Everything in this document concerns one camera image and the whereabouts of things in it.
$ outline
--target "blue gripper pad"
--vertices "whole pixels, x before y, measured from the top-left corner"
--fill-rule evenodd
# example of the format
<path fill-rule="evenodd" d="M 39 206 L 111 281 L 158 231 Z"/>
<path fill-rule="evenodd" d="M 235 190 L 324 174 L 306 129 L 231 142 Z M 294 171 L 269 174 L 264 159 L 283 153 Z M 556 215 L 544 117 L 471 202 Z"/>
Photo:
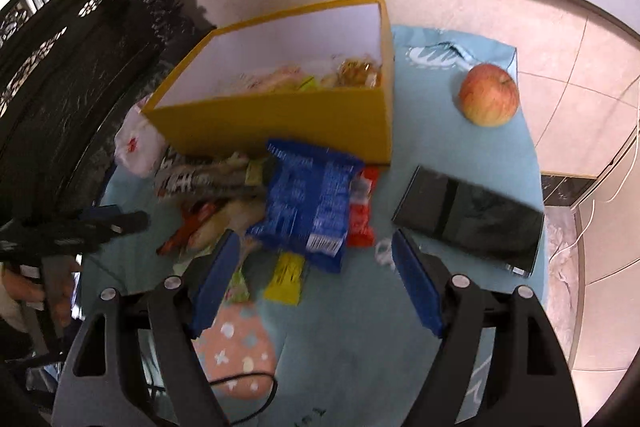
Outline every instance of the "blue gripper pad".
<path fill-rule="evenodd" d="M 227 230 L 210 255 L 191 261 L 190 275 L 203 274 L 190 296 L 193 315 L 189 325 L 191 338 L 197 339 L 204 330 L 210 328 L 218 314 L 218 308 L 225 298 L 226 288 L 240 261 L 240 238 Z"/>
<path fill-rule="evenodd" d="M 420 250 L 398 230 L 391 241 L 394 263 L 422 325 L 438 338 L 444 333 L 440 294 L 418 256 Z"/>

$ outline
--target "human hand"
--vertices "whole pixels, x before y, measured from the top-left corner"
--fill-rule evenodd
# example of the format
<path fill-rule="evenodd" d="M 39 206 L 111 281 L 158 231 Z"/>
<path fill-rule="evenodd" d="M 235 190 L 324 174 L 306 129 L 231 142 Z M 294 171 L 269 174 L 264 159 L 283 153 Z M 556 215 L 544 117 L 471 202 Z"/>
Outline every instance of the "human hand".
<path fill-rule="evenodd" d="M 81 266 L 76 261 L 69 263 L 68 278 L 62 283 L 62 298 L 56 303 L 50 303 L 51 315 L 61 327 L 68 326 L 71 322 L 71 297 L 74 293 L 74 272 L 81 271 Z M 4 266 L 0 272 L 0 279 L 7 294 L 14 301 L 30 303 L 43 302 L 45 298 L 42 285 L 31 282 L 26 277 L 7 270 Z"/>

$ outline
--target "yellow box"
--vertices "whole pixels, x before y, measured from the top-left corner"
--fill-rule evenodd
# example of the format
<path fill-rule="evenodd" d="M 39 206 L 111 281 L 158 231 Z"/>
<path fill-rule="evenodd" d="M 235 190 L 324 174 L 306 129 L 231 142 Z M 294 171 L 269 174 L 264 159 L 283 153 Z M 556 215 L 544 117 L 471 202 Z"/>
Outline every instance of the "yellow box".
<path fill-rule="evenodd" d="M 378 87 L 218 96 L 220 83 L 256 70 L 335 55 L 382 62 Z M 209 33 L 143 109 L 180 153 L 257 154 L 270 138 L 391 161 L 394 49 L 384 0 L 337 0 L 284 10 Z"/>

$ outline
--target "black smartphone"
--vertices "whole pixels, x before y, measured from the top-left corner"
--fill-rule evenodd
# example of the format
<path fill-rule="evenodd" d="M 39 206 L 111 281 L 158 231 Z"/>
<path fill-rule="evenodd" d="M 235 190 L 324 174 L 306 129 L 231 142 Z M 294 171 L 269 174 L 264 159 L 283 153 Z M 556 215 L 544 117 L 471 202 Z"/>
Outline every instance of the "black smartphone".
<path fill-rule="evenodd" d="M 506 196 L 418 167 L 393 222 L 528 277 L 544 214 Z"/>

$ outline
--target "apple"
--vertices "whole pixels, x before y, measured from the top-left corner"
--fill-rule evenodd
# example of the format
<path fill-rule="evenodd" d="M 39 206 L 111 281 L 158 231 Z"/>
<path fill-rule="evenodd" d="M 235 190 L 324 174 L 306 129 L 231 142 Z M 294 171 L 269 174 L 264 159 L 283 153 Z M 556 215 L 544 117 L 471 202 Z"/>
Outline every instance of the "apple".
<path fill-rule="evenodd" d="M 502 68 L 479 64 L 468 72 L 460 92 L 460 109 L 482 127 L 498 127 L 513 118 L 520 105 L 518 86 Z"/>

